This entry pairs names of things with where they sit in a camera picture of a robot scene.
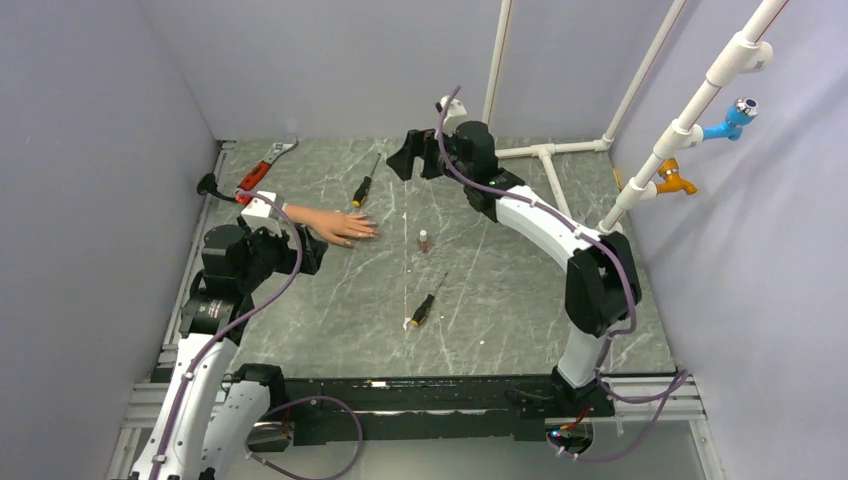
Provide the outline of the red glitter nail polish bottle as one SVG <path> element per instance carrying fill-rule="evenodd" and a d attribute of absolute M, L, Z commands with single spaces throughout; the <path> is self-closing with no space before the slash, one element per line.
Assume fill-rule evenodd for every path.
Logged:
<path fill-rule="evenodd" d="M 421 252 L 427 253 L 431 249 L 428 232 L 420 230 L 417 236 L 417 244 Z"/>

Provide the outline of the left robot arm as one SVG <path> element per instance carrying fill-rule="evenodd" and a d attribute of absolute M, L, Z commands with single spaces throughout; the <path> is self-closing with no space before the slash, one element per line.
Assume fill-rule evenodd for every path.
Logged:
<path fill-rule="evenodd" d="M 313 275 L 328 249 L 304 226 L 286 233 L 233 224 L 204 237 L 202 267 L 182 308 L 177 358 L 153 430 L 132 479 L 222 479 L 259 418 L 287 406 L 278 366 L 244 364 L 224 392 L 226 373 L 255 309 L 252 294 L 275 273 Z"/>

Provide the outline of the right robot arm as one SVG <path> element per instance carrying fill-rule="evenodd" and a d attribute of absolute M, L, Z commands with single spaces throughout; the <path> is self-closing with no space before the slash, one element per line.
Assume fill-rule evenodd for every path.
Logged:
<path fill-rule="evenodd" d="M 551 374 L 551 401 L 574 415 L 603 393 L 601 368 L 620 324 L 634 318 L 641 287 L 627 238 L 599 233 L 542 200 L 523 179 L 501 167 L 486 124 L 466 121 L 451 135 L 410 130 L 387 166 L 403 181 L 422 160 L 421 176 L 461 183 L 470 206 L 547 253 L 565 272 L 570 321 L 565 351 Z"/>

